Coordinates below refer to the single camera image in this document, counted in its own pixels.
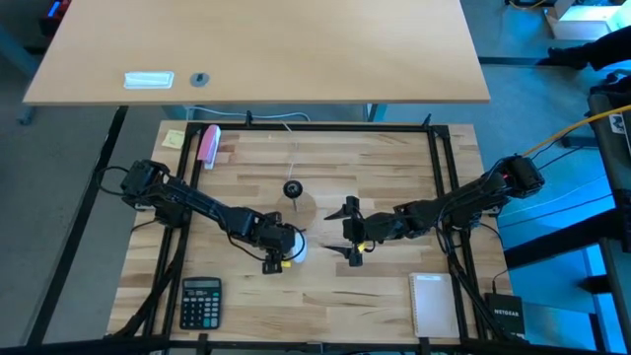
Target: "wooden disc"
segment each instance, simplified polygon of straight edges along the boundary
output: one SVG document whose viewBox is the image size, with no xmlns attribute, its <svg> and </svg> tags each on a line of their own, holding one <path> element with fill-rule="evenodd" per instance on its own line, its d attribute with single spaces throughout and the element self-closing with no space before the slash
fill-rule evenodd
<svg viewBox="0 0 631 355">
<path fill-rule="evenodd" d="M 296 198 L 298 211 L 294 210 L 294 203 L 290 198 L 283 195 L 276 202 L 276 211 L 283 216 L 283 222 L 292 224 L 301 230 L 308 229 L 316 219 L 317 206 L 314 198 L 306 191 L 303 191 Z"/>
</svg>

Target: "calculator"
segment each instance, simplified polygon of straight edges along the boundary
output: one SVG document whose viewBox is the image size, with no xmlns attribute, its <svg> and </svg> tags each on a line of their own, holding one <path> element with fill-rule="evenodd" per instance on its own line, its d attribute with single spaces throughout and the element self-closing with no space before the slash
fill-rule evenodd
<svg viewBox="0 0 631 355">
<path fill-rule="evenodd" d="M 179 327 L 186 330 L 217 329 L 221 319 L 221 298 L 221 279 L 183 279 Z"/>
</svg>

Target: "yellow cable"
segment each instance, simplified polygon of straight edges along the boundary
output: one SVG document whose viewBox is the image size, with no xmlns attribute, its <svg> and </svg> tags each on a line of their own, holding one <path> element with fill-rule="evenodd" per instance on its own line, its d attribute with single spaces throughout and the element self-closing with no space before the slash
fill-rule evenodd
<svg viewBox="0 0 631 355">
<path fill-rule="evenodd" d="M 530 10 L 530 9 L 534 9 L 535 7 L 543 4 L 546 0 L 541 0 L 538 3 L 534 4 L 534 5 L 530 5 L 530 6 L 526 6 L 526 7 L 521 7 L 521 6 L 517 6 L 515 5 L 515 3 L 513 1 L 509 1 L 509 4 L 511 4 L 511 6 L 513 6 L 514 8 L 518 9 L 518 10 Z"/>
<path fill-rule="evenodd" d="M 610 109 L 609 111 L 606 111 L 606 112 L 603 112 L 603 113 L 599 113 L 599 114 L 595 114 L 595 115 L 593 115 L 592 117 L 589 117 L 589 118 L 585 118 L 582 121 L 576 122 L 576 123 L 572 124 L 571 126 L 560 130 L 559 132 L 557 132 L 555 135 L 551 136 L 550 138 L 548 138 L 548 139 L 544 140 L 543 142 L 535 145 L 533 148 L 528 149 L 522 155 L 525 157 L 525 156 L 527 156 L 527 155 L 539 150 L 539 148 L 543 147 L 544 145 L 561 138 L 564 134 L 569 133 L 569 132 L 577 129 L 577 128 L 579 128 L 582 125 L 588 124 L 590 122 L 594 122 L 597 119 L 608 117 L 610 114 L 621 113 L 621 112 L 628 111 L 628 110 L 631 110 L 631 105 Z"/>
</svg>

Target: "yellow sticky note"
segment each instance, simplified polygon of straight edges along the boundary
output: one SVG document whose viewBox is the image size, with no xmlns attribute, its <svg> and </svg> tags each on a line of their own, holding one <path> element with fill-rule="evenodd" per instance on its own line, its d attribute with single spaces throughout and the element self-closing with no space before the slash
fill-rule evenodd
<svg viewBox="0 0 631 355">
<path fill-rule="evenodd" d="M 165 141 L 162 142 L 164 147 L 181 149 L 182 144 L 184 144 L 184 132 L 170 129 L 167 132 L 167 136 L 165 137 Z"/>
</svg>

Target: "blue light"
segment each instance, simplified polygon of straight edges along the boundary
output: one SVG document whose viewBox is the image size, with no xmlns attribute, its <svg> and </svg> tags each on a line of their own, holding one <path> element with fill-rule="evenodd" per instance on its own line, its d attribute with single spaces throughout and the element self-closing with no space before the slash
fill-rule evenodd
<svg viewBox="0 0 631 355">
<path fill-rule="evenodd" d="M 55 11 L 57 11 L 57 8 L 59 8 L 59 5 L 61 5 L 59 1 L 55 1 L 55 3 L 52 4 L 50 11 L 48 11 L 48 17 L 53 17 L 55 15 Z"/>
</svg>

